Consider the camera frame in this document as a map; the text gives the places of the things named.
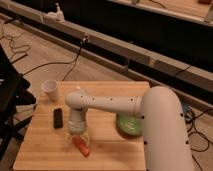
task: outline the green object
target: green object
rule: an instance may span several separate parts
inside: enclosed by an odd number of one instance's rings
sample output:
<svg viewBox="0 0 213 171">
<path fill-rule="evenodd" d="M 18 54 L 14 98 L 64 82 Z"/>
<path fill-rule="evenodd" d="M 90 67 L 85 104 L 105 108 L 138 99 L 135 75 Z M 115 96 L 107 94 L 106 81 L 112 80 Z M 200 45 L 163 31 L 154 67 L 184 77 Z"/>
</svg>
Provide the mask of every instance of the green object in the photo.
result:
<svg viewBox="0 0 213 171">
<path fill-rule="evenodd" d="M 132 136 L 140 136 L 142 134 L 141 120 L 139 118 L 117 114 L 117 127 L 124 133 Z"/>
</svg>

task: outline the orange carrot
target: orange carrot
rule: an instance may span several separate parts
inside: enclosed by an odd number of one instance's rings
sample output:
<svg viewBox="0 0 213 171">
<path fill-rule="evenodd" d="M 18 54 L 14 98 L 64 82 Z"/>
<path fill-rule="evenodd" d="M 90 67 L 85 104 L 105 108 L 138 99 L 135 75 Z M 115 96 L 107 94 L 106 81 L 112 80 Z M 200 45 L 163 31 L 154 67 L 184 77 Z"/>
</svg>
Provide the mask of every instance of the orange carrot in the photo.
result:
<svg viewBox="0 0 213 171">
<path fill-rule="evenodd" d="M 86 146 L 86 143 L 80 136 L 74 136 L 72 138 L 73 144 L 78 148 L 78 150 L 84 155 L 84 157 L 88 157 L 90 154 L 90 149 Z"/>
</svg>

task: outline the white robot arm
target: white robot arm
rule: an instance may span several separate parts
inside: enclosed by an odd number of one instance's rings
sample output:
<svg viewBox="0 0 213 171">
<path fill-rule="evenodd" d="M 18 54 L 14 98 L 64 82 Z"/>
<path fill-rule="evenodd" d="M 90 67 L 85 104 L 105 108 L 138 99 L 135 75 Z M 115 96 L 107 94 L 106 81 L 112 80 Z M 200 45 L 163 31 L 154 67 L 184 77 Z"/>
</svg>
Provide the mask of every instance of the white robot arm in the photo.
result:
<svg viewBox="0 0 213 171">
<path fill-rule="evenodd" d="M 94 97 L 78 90 L 67 95 L 66 104 L 71 134 L 86 130 L 88 108 L 138 117 L 149 171 L 194 171 L 181 103 L 170 89 L 154 87 L 143 97 Z"/>
</svg>

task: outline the black object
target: black object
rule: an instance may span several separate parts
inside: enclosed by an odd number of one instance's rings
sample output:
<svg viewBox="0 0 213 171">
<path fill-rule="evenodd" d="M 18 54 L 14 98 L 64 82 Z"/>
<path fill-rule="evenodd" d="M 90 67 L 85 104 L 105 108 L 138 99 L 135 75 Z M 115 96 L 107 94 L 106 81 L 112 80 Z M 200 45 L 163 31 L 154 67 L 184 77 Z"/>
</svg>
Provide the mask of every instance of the black object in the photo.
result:
<svg viewBox="0 0 213 171">
<path fill-rule="evenodd" d="M 54 128 L 62 128 L 63 127 L 63 117 L 62 117 L 62 109 L 54 109 L 53 111 L 53 124 Z"/>
<path fill-rule="evenodd" d="M 30 122 L 31 117 L 14 124 L 13 114 L 17 105 L 35 104 L 36 99 L 27 91 L 29 86 L 30 83 L 16 71 L 0 44 L 0 160 L 12 138 L 24 138 L 18 131 Z"/>
</svg>

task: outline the paper cup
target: paper cup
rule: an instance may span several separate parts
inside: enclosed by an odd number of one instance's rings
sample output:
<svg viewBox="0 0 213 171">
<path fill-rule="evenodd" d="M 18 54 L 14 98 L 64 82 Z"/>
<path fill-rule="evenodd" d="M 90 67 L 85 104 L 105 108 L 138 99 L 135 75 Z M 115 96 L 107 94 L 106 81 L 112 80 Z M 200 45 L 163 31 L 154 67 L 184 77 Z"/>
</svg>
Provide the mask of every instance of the paper cup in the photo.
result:
<svg viewBox="0 0 213 171">
<path fill-rule="evenodd" d="M 59 99 L 58 84 L 56 80 L 46 80 L 41 84 L 41 89 L 52 101 Z"/>
</svg>

